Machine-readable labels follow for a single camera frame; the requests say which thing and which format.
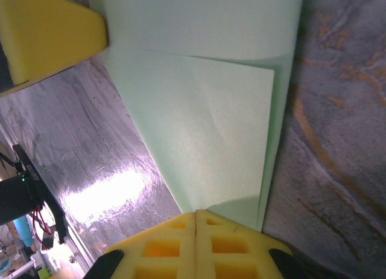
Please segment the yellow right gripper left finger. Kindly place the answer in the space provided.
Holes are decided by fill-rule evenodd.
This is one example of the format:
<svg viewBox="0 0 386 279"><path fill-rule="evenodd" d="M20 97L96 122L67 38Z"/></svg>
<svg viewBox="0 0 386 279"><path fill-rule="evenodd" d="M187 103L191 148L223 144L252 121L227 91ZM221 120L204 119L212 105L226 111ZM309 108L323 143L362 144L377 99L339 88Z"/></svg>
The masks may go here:
<svg viewBox="0 0 386 279"><path fill-rule="evenodd" d="M195 214L185 213L104 252L87 278L195 278Z"/></svg>

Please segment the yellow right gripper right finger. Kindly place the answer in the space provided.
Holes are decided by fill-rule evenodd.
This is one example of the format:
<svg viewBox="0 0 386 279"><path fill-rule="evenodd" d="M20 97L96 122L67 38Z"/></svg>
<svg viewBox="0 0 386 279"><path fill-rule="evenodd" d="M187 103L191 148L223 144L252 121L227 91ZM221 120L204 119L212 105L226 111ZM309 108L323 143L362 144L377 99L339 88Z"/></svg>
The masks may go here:
<svg viewBox="0 0 386 279"><path fill-rule="evenodd" d="M197 210L197 278L308 278L283 243L207 210Z"/></svg>

